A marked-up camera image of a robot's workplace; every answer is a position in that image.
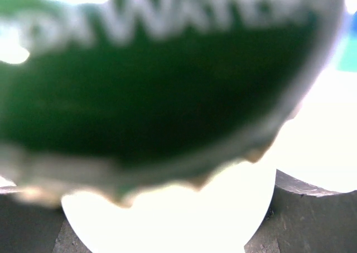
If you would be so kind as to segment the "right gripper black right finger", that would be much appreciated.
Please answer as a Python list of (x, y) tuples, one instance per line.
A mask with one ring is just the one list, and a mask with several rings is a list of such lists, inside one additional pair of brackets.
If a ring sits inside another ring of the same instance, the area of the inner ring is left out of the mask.
[(356, 253), (356, 192), (329, 192), (281, 171), (245, 252)]

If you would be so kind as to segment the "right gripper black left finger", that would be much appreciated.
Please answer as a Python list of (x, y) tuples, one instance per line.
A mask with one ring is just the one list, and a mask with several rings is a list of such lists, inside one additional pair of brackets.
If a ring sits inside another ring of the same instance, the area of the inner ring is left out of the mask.
[(1, 187), (1, 252), (89, 252), (62, 209), (21, 204)]

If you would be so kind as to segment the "Chang soda water bottle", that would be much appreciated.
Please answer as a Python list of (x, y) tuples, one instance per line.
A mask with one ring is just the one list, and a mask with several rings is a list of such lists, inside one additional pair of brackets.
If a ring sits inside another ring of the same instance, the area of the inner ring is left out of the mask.
[(238, 196), (335, 49), (345, 0), (1, 0), (1, 188), (92, 252), (240, 252)]

